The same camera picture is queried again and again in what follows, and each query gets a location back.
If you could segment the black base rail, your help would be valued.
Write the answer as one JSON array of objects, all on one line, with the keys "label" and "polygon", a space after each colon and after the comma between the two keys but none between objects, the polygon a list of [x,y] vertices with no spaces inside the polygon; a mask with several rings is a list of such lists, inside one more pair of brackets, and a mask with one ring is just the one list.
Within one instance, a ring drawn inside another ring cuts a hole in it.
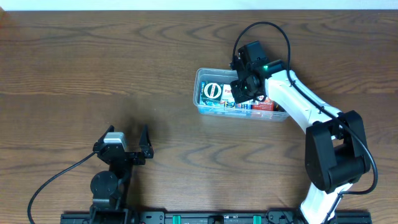
[{"label": "black base rail", "polygon": [[294,224],[306,223],[292,210],[270,210],[266,213],[170,213],[170,212],[96,212],[64,213],[61,224]]}]

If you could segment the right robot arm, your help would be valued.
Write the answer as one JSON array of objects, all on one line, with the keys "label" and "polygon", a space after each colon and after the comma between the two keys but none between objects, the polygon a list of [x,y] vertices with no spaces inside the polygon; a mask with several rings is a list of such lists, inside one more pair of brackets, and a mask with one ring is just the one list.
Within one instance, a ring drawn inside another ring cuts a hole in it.
[{"label": "right robot arm", "polygon": [[342,112],[308,89],[289,62],[270,61],[258,41],[233,50],[231,82],[237,103],[267,96],[280,105],[305,133],[305,170],[311,181],[299,207],[300,221],[327,223],[344,195],[363,174],[377,171],[368,149],[362,117]]}]

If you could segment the blue cool fever box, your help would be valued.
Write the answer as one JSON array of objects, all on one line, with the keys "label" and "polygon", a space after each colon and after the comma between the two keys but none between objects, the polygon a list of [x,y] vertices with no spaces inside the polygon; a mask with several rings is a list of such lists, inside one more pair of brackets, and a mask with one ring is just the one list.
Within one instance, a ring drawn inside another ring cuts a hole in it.
[{"label": "blue cool fever box", "polygon": [[223,103],[215,104],[212,107],[222,108],[222,109],[241,109],[241,110],[251,110],[252,101],[246,101],[244,103]]}]

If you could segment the red panadol box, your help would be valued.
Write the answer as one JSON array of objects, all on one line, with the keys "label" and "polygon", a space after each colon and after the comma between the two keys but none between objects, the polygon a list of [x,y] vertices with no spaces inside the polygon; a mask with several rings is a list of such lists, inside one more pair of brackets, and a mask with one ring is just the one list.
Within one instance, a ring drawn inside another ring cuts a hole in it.
[{"label": "red panadol box", "polygon": [[263,101],[255,101],[251,109],[252,110],[262,110],[262,111],[274,111],[274,102],[269,99],[269,97],[262,97]]}]

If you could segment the clear plastic container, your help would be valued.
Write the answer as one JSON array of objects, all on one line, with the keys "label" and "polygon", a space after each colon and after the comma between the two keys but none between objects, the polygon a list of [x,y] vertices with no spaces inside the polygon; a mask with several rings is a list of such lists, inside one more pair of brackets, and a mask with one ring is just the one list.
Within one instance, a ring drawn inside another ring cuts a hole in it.
[{"label": "clear plastic container", "polygon": [[212,116],[225,116],[230,118],[259,119],[266,121],[284,121],[289,114],[281,106],[274,102],[274,111],[222,109],[200,104],[201,82],[217,82],[229,84],[238,79],[237,73],[232,70],[221,70],[215,68],[200,68],[195,77],[193,90],[193,104],[201,114]]}]

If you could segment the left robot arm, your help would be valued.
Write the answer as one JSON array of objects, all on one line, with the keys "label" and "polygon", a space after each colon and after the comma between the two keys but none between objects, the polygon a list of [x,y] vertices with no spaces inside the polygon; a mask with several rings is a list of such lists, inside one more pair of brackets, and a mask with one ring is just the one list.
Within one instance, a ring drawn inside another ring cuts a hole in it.
[{"label": "left robot arm", "polygon": [[108,170],[97,173],[91,180],[93,193],[89,224],[139,223],[139,214],[127,205],[127,191],[131,183],[132,168],[144,165],[146,159],[154,157],[148,127],[144,126],[140,140],[140,151],[127,152],[124,133],[110,126],[94,143],[93,152],[109,165]]}]

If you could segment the green round-logo box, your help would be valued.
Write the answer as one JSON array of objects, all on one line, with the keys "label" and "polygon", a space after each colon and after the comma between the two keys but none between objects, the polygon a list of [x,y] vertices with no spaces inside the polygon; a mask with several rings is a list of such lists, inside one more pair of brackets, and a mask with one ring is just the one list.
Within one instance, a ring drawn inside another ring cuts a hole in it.
[{"label": "green round-logo box", "polygon": [[213,106],[220,104],[223,95],[222,83],[217,82],[201,82],[200,104]]}]

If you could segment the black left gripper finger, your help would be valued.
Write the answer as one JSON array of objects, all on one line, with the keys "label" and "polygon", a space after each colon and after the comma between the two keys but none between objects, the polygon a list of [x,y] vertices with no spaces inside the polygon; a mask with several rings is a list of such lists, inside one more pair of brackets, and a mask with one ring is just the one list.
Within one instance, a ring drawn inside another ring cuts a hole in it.
[{"label": "black left gripper finger", "polygon": [[145,125],[142,130],[139,140],[139,147],[146,159],[152,159],[154,157],[154,149],[149,139],[149,131],[147,125]]},{"label": "black left gripper finger", "polygon": [[103,144],[104,139],[108,133],[112,133],[114,131],[114,126],[110,125],[109,128],[105,131],[105,133],[97,140],[97,144]]}]

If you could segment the white and green medicine box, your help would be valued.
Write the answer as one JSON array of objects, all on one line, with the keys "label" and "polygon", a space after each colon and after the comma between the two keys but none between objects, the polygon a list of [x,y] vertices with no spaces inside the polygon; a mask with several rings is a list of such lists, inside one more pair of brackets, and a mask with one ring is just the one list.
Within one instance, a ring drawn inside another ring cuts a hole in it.
[{"label": "white and green medicine box", "polygon": [[223,85],[223,92],[221,94],[221,104],[225,103],[235,103],[234,97],[232,95],[231,86],[229,84]]}]

